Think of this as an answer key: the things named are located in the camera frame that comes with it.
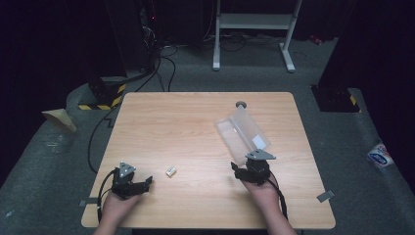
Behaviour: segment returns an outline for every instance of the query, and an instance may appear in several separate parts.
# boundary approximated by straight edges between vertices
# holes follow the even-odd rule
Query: sticker
[[[266,147],[265,142],[263,142],[262,138],[259,135],[257,135],[253,139],[253,141],[254,141],[254,144],[256,145],[257,149],[264,149]]]
[[[369,154],[370,158],[372,158],[373,161],[380,165],[386,165],[388,163],[388,160],[379,154]]]

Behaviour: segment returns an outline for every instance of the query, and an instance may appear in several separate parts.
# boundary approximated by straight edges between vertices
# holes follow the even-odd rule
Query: black equipment
[[[250,152],[246,157],[248,158],[246,162],[247,168],[239,168],[236,164],[231,162],[232,169],[235,171],[235,177],[243,181],[255,183],[258,186],[265,182],[269,182],[277,191],[281,201],[282,213],[288,220],[287,205],[284,195],[279,189],[278,184],[275,185],[274,182],[269,180],[271,174],[274,178],[275,176],[269,169],[269,164],[266,160],[275,160],[276,158],[260,149]]]
[[[88,82],[81,110],[117,107],[128,82],[150,75],[162,45],[154,0],[68,1],[74,61]]]
[[[103,184],[101,185],[100,192],[98,194],[98,201],[97,201],[97,213],[98,213],[98,221],[101,221],[102,212],[101,212],[101,204],[102,204],[102,191],[104,188],[107,179],[113,174],[113,186],[111,190],[113,193],[117,194],[121,199],[126,200],[134,195],[140,195],[150,190],[150,184],[153,182],[153,176],[150,176],[144,182],[133,183],[132,178],[134,177],[134,170],[136,167],[121,162],[119,164],[119,168],[116,167],[112,170],[107,177],[105,177]]]

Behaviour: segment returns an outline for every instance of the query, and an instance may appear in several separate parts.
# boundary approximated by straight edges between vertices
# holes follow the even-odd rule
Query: dark background
[[[187,6],[197,1],[174,2]],[[238,0],[233,6],[232,1],[222,2],[224,11],[235,12],[250,9],[284,13],[294,6],[294,1],[289,0],[278,4],[271,0]],[[204,12],[202,18],[200,14],[194,15],[199,21],[196,24],[203,26],[203,30],[198,28],[198,34],[207,30],[206,16],[211,10],[208,3],[201,1],[196,6]],[[83,63],[98,76],[120,73],[120,60],[104,0],[2,1],[0,9],[0,72],[4,81],[1,96],[5,106],[0,163],[3,184],[43,123],[40,112],[64,108],[68,94],[87,82],[85,65],[80,64],[74,47],[80,48],[85,57]],[[307,0],[303,1],[294,33],[298,40],[307,40],[311,34],[322,40],[340,37],[321,83],[362,90],[382,140],[413,191],[415,176],[410,172],[415,168],[415,37],[411,26],[415,22],[414,10],[414,3],[409,0]],[[165,37],[172,34],[167,30],[172,25],[160,27]]]

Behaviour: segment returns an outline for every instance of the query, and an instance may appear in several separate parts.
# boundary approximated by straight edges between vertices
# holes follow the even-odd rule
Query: black cable
[[[271,172],[271,174],[274,177],[275,181],[277,181],[277,178],[275,177],[274,173]],[[281,211],[282,211],[284,217],[286,217],[287,220],[288,220],[287,204],[285,202],[285,197],[284,197],[283,193],[281,192],[280,188],[278,187],[278,182],[277,182],[277,185],[275,185],[275,183],[272,182],[271,180],[269,180],[269,178],[267,178],[266,181],[268,181],[275,188],[275,190],[277,191],[277,194],[280,197],[280,201],[281,201]]]
[[[164,84],[162,83],[162,77],[158,72],[157,72],[157,76],[159,77],[159,84],[161,86],[161,90],[162,92],[164,92]]]
[[[109,174],[107,174],[107,176],[104,178],[103,183],[101,184],[100,192],[98,193],[98,199],[97,199],[98,222],[101,221],[101,217],[102,217],[101,205],[102,205],[103,188],[104,188],[105,183],[107,182],[107,179],[114,173],[115,173],[115,169],[113,169]]]
[[[171,48],[171,47],[173,47],[175,49],[174,52],[172,52],[172,53],[170,53],[170,54],[168,54],[166,56],[162,56],[162,57],[169,57],[169,56],[172,56],[172,55],[174,55],[174,54],[176,54],[178,52],[179,49],[177,48],[176,45],[164,46],[163,48],[161,48],[161,50],[164,50],[166,48]]]
[[[263,42],[254,42],[254,41],[250,41],[250,40],[258,40],[258,39],[266,39]],[[267,45],[272,45],[278,42],[281,42],[283,38],[282,37],[269,37],[269,38],[246,38],[247,40],[247,45],[251,46],[251,45],[258,45],[258,46],[267,46]]]
[[[111,109],[104,117],[102,117],[101,118],[101,120],[98,122],[98,124],[97,125],[95,125],[95,127],[94,127],[94,130],[92,130],[92,134],[91,134],[91,136],[89,137],[89,143],[88,143],[88,156],[87,156],[87,159],[88,159],[88,164],[89,164],[89,167],[91,168],[91,170],[93,171],[93,172],[95,172],[95,173],[98,173],[98,170],[96,170],[93,166],[92,166],[92,164],[91,164],[91,145],[92,145],[92,139],[94,138],[94,135],[95,135],[95,132],[97,131],[97,129],[98,129],[98,126],[101,124],[101,122],[103,122],[104,120],[111,120],[111,119],[108,119],[107,117],[113,112],[113,111],[115,111],[118,107],[119,107],[119,105],[120,105],[120,103],[118,103],[113,109]]]
[[[205,40],[210,32],[210,28],[213,22],[213,15],[214,15],[214,1],[211,0],[211,14],[210,14],[210,21],[208,24],[208,28],[207,28],[207,33],[205,34],[205,36],[202,38],[203,40]]]
[[[107,84],[109,85],[123,85],[132,81],[136,81],[136,80],[140,80],[146,76],[148,76],[150,73],[152,73],[152,70],[148,70],[145,73],[133,76],[133,77],[129,77],[127,79],[121,80],[121,81],[106,81]]]
[[[227,48],[225,48],[225,47],[223,47],[222,46],[222,44],[220,45],[220,48],[222,49],[222,50],[224,50],[224,51],[227,51],[227,52],[237,52],[237,51],[240,51],[240,50],[242,50],[246,45],[247,45],[247,41],[245,40],[245,38],[244,37],[240,37],[240,38],[242,38],[242,40],[235,40],[234,41],[234,39],[236,39],[236,38],[230,38],[230,39],[228,39],[228,40],[225,40],[225,42],[229,42],[229,43],[242,43],[242,46],[240,47],[240,48],[237,48],[237,49],[235,49],[235,50],[229,50],[229,49],[227,49]]]
[[[173,64],[173,73],[171,74],[170,81],[168,82],[168,87],[167,87],[167,92],[170,92],[171,82],[174,78],[174,75],[176,74],[176,64],[172,60],[170,60],[169,58],[166,58],[166,57],[161,57],[161,58],[165,59],[165,60],[168,60]]]
[[[154,72],[153,72],[153,74],[149,77],[149,79],[147,79],[143,84],[141,84],[141,86],[140,87],[138,87],[136,90],[135,90],[135,92],[138,92],[141,88],[143,88],[143,86],[145,85],[145,84],[147,84],[155,75],[156,75],[156,73],[159,71],[159,68],[160,68],[160,64],[161,64],[161,60],[159,60],[159,64],[157,65],[157,67],[156,67],[156,69],[154,70]]]
[[[104,198],[104,195],[105,195],[106,193],[110,192],[110,190],[111,190],[111,188],[107,189],[107,190],[103,193],[103,195],[101,195],[101,200]]]

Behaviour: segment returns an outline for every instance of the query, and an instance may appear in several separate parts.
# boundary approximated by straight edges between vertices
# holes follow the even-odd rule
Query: gray carpet
[[[178,47],[169,56],[176,65],[170,91],[288,91],[294,94],[311,149],[330,199],[337,225],[331,230],[306,230],[304,234],[415,234],[415,198],[395,165],[380,171],[365,154],[379,141],[359,90],[350,89],[362,112],[321,113],[310,85],[316,84],[336,41],[317,46],[294,40],[290,46],[297,71],[287,73],[277,44],[247,45],[221,53],[221,70],[211,70],[212,50]],[[222,44],[226,49],[240,45]],[[162,55],[174,53],[162,50]],[[173,72],[161,60],[165,89]],[[135,91],[147,78],[127,84]],[[48,121],[39,128],[0,190],[0,234],[91,234],[80,220],[95,174],[87,162],[91,133],[106,111],[81,111],[77,101],[83,85],[68,95],[66,109],[78,130],[66,146],[51,147],[59,132]],[[140,92],[161,91],[155,76]],[[117,111],[110,115],[116,119]],[[98,168],[111,129],[104,121],[92,141],[92,165]],[[130,234],[119,229],[118,234]],[[140,234],[178,234],[177,231],[142,230]]]

